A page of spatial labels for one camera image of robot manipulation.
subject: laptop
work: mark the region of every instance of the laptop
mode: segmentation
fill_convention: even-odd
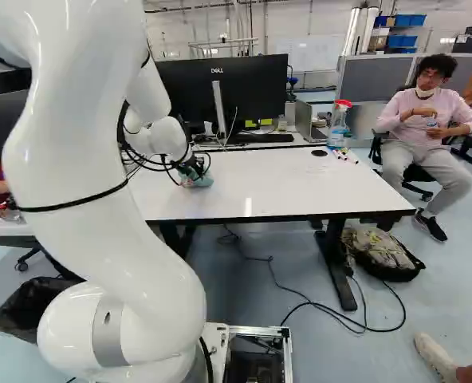
[[[313,127],[313,107],[301,100],[297,100],[295,104],[294,120],[297,131],[308,142],[325,142],[328,137]]]

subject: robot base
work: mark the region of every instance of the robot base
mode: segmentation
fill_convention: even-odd
[[[203,339],[210,351],[213,383],[257,382],[258,377],[261,377],[259,381],[270,383],[293,383],[293,343],[289,327],[207,323]],[[206,360],[199,348],[184,383],[207,382]]]

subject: spray bottle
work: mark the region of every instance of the spray bottle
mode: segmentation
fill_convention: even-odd
[[[332,127],[328,135],[328,147],[340,149],[346,146],[346,137],[350,136],[346,125],[346,112],[352,107],[351,101],[335,100],[335,112]]]

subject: blue bin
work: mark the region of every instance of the blue bin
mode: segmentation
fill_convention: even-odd
[[[417,42],[416,36],[403,36],[403,41],[400,46],[415,46]]]
[[[387,18],[388,16],[378,16],[374,21],[374,27],[377,28],[379,26],[386,26],[387,25]]]
[[[398,53],[415,53],[417,51],[416,48],[401,48],[398,49]]]
[[[413,14],[410,19],[410,26],[423,26],[425,21],[425,14]]]
[[[388,36],[388,46],[403,46],[403,38],[404,36]]]
[[[395,26],[410,26],[411,14],[397,14],[395,16]]]

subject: gray pants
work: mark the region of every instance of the gray pants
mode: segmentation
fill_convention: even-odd
[[[461,199],[472,184],[472,175],[444,147],[407,144],[387,140],[381,148],[383,178],[398,192],[402,189],[404,170],[411,163],[420,165],[442,185],[442,190],[426,207],[438,214]]]

